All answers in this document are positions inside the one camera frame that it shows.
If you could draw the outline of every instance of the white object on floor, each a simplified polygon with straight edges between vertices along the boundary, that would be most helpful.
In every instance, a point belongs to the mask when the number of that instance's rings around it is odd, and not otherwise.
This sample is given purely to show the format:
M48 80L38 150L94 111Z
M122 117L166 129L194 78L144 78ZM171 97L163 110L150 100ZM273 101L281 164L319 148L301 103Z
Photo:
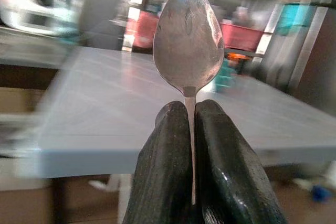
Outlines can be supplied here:
M301 189L307 191L311 191L314 186L313 182L307 179L295 178L293 179L293 182L297 184Z
M121 174L111 174L107 184L99 180L90 180L89 184L98 190L118 191L120 179Z
M336 161L331 162L324 177L326 178L327 185L336 189Z

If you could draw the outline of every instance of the spoon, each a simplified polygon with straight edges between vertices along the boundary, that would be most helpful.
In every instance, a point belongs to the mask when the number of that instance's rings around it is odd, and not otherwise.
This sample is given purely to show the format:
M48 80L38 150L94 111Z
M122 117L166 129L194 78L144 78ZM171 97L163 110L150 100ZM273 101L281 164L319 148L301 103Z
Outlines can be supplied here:
M160 75L185 97L191 137L194 205L196 94L216 76L224 57L222 31L208 0L168 0L156 27L153 56Z

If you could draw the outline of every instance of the table top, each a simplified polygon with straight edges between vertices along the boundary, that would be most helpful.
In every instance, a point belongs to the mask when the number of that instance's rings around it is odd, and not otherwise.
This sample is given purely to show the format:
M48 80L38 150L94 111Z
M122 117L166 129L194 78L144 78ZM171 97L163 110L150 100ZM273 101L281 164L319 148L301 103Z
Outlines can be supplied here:
M78 47L41 105L41 127L19 173L38 177L133 173L156 114L182 95L152 56ZM267 165L336 159L336 119L250 77L200 91L231 117Z

